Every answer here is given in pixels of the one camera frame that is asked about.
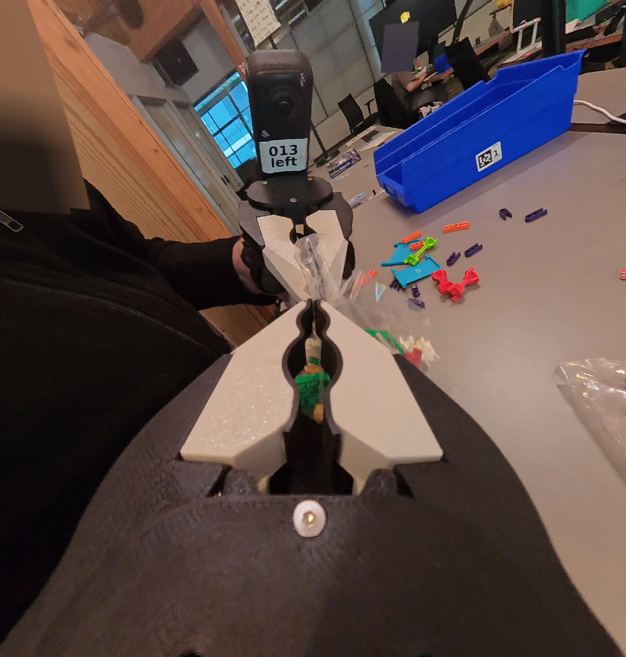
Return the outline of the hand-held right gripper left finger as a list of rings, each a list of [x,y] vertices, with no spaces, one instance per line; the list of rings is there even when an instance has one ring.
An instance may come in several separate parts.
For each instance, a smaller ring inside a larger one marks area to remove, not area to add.
[[[229,466],[269,490],[297,444],[315,435],[295,382],[313,323],[313,301],[301,301],[233,351],[180,449],[183,461]]]

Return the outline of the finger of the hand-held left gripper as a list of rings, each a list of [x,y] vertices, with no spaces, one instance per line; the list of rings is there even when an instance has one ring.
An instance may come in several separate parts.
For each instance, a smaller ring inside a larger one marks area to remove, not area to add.
[[[268,271],[274,275],[295,303],[307,300],[307,282],[302,272],[299,251],[291,240],[295,226],[283,216],[268,215],[257,218],[264,243],[263,258]]]
[[[304,271],[311,294],[333,294],[341,287],[349,241],[344,236],[337,212],[319,210],[309,215],[304,237]]]

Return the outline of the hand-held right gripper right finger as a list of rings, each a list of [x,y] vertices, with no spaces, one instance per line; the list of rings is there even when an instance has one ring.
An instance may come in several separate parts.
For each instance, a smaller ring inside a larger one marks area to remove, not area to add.
[[[324,368],[326,420],[340,437],[338,463],[359,494],[372,472],[440,461],[443,450],[400,369],[409,361],[326,301],[316,305]]]

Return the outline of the clear bag of snowflake connectors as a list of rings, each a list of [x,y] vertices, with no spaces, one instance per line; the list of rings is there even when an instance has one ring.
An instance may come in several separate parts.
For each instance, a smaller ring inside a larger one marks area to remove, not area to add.
[[[431,342],[423,335],[423,328],[430,324],[430,320],[423,309],[407,305],[407,299],[412,297],[405,291],[394,291],[389,285],[380,283],[375,278],[377,272],[372,269],[363,271],[369,272],[371,278],[366,278],[358,298],[352,300],[350,295],[356,274],[362,271],[356,269],[347,279],[342,280],[337,292],[311,294],[309,276],[304,271],[304,238],[295,247],[299,251],[298,260],[312,300],[326,301],[392,354],[406,356],[422,371],[426,371],[439,358]],[[303,415],[320,424],[324,413],[323,395],[331,374],[322,367],[322,342],[315,328],[305,341],[304,349],[306,361],[295,377],[300,393],[300,408]]]

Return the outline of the clear bag of colourful rods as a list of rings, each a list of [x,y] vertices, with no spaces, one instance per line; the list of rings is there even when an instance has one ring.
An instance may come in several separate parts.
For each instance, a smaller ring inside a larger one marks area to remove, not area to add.
[[[626,359],[562,363],[555,382],[626,486]]]

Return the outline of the person's left forearm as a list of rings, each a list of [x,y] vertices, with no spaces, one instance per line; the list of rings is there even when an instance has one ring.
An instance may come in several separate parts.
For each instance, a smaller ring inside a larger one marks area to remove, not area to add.
[[[232,252],[241,237],[184,243],[154,238],[145,241],[146,258],[177,294],[196,310],[250,305],[268,306],[285,298],[285,289],[264,262],[264,294],[252,294],[236,274]]]

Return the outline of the person's left hand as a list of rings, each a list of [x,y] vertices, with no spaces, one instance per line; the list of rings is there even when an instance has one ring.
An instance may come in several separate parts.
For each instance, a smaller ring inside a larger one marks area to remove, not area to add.
[[[232,262],[240,281],[252,294],[264,294],[262,281],[264,258],[262,251],[252,242],[240,238],[234,245]]]

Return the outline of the blue toy box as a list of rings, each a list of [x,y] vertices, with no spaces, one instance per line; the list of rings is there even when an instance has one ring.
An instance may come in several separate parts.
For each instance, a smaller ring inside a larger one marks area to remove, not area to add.
[[[342,176],[348,169],[361,161],[360,152],[356,149],[349,149],[340,153],[326,164],[327,174],[330,180]]]

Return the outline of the cyan flat toy piece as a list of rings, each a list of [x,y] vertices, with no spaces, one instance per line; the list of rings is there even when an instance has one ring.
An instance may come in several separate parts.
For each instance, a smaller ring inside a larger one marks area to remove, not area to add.
[[[411,265],[401,270],[392,267],[391,272],[401,288],[405,289],[440,269],[442,269],[442,266],[427,255],[417,265]]]
[[[382,261],[381,266],[393,267],[393,266],[405,265],[406,259],[415,255],[420,250],[420,248],[422,248],[421,246],[418,246],[416,248],[417,244],[419,244],[419,242],[414,243],[414,249],[412,250],[411,245],[408,243],[404,243],[404,242],[395,243],[394,251],[392,255],[386,261]]]

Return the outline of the black office chair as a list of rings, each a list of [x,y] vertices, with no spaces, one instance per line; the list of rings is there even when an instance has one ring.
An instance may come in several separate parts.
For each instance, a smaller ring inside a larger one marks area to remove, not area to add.
[[[358,135],[365,129],[366,118],[359,104],[351,94],[338,102],[338,107],[348,122],[350,134]]]
[[[488,83],[488,70],[475,53],[469,37],[445,46],[445,55],[464,91],[480,82]]]
[[[374,97],[382,126],[404,130],[420,119],[419,111],[406,108],[385,78],[374,83]]]

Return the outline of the small lime green piece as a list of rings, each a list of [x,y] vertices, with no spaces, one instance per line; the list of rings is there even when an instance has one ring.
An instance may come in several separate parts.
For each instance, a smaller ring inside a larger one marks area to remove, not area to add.
[[[422,241],[409,244],[409,254],[405,257],[404,264],[408,266],[417,266],[421,259],[424,259],[424,254],[433,249],[438,241],[438,239],[428,236]]]

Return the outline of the white paper sheet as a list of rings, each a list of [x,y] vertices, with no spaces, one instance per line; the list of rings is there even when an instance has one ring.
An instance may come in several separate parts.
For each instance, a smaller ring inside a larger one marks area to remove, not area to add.
[[[397,136],[400,132],[399,129],[390,129],[383,126],[373,127],[347,141],[347,146],[358,150],[375,149],[386,143],[389,139]]]

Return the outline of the blue plastic bin with tag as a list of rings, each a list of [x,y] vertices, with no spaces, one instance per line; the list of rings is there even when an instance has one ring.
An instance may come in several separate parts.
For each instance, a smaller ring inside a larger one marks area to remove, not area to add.
[[[374,153],[381,188],[421,213],[568,131],[585,51],[496,72]]]

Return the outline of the person's black clothing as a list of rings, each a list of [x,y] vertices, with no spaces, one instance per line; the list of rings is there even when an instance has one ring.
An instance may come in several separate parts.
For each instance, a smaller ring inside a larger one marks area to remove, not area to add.
[[[86,186],[90,209],[0,209],[0,644],[118,456],[229,351]]]

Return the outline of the white wall chart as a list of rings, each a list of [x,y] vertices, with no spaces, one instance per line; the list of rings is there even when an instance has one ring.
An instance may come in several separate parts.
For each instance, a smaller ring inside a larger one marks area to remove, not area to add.
[[[235,3],[256,48],[281,28],[282,25],[270,1],[236,1]]]

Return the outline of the black wall speaker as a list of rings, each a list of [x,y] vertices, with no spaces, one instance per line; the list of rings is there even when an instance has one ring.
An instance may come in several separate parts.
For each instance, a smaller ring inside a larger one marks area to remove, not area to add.
[[[183,86],[199,72],[187,48],[178,38],[169,40],[155,53],[153,64],[162,78],[174,86]]]

